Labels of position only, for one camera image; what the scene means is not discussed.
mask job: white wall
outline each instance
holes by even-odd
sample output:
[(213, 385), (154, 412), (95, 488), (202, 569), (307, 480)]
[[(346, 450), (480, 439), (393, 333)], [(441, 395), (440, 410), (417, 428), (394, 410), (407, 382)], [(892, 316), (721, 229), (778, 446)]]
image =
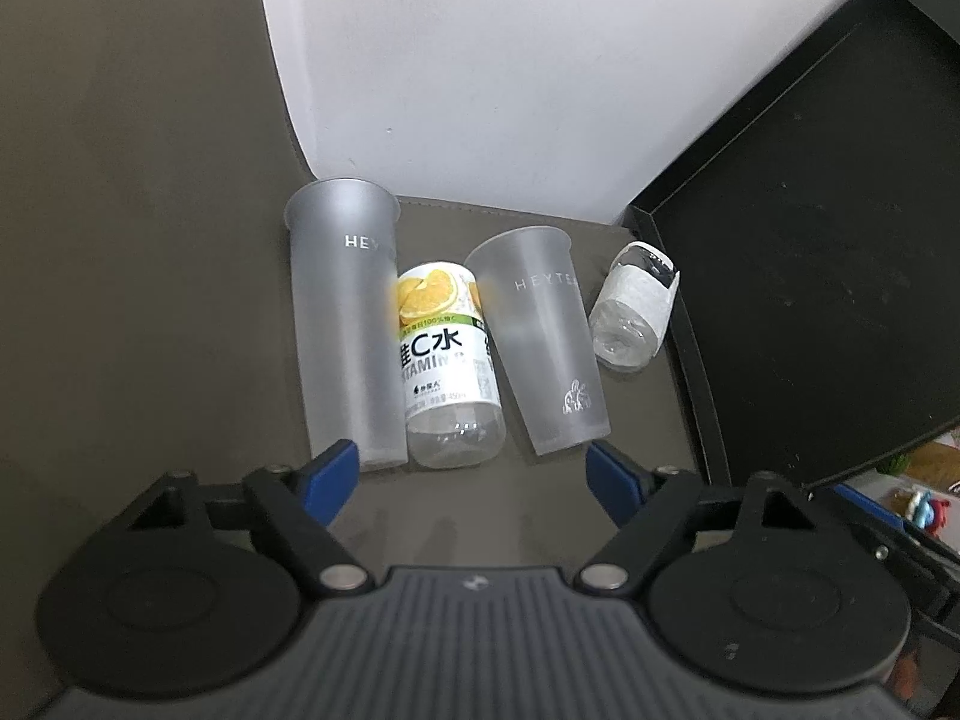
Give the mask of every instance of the white wall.
[(315, 175), (611, 221), (843, 0), (264, 0)]

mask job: plastic cup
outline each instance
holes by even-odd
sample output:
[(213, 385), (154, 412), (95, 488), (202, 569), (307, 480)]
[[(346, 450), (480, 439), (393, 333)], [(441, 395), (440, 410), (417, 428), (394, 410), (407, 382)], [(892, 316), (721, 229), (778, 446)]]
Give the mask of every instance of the plastic cup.
[(307, 184), (290, 230), (296, 357), (310, 450), (351, 439), (362, 470), (407, 461), (397, 357), (397, 198), (359, 178)]
[(464, 263), (538, 455), (608, 435), (593, 339), (570, 259), (555, 227), (497, 235)]

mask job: white label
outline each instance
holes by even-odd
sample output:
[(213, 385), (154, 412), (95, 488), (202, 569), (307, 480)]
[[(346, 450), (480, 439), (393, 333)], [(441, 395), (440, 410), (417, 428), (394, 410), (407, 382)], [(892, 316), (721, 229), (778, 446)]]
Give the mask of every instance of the white label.
[(429, 263), (397, 282), (406, 418), (450, 403), (493, 403), (500, 394), (472, 274)]

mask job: plastic bottle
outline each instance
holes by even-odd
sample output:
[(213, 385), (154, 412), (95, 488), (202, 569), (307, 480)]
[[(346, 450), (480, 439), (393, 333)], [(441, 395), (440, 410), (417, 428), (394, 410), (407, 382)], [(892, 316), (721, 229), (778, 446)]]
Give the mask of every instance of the plastic bottle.
[(491, 459), (507, 435), (473, 274), (427, 263), (397, 282), (407, 448), (422, 466)]
[(680, 273), (664, 252), (635, 241), (613, 258), (590, 312), (593, 352), (611, 370), (632, 373), (664, 342)]

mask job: lemon image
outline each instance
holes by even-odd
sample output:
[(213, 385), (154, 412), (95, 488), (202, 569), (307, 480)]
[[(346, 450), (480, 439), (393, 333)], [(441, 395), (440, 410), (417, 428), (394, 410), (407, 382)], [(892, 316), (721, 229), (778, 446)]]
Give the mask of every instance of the lemon image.
[(424, 279), (421, 278), (402, 278), (397, 282), (397, 308), (403, 305), (407, 296), (417, 287)]
[(400, 321), (404, 324), (432, 317), (453, 305), (457, 299), (457, 284), (446, 271), (430, 271), (426, 279), (409, 290), (400, 306)]
[(470, 290), (470, 300), (473, 301), (473, 307), (477, 309), (477, 313), (483, 314), (483, 308), (480, 306), (480, 290), (477, 289), (475, 282), (470, 282), (467, 284), (467, 288)]

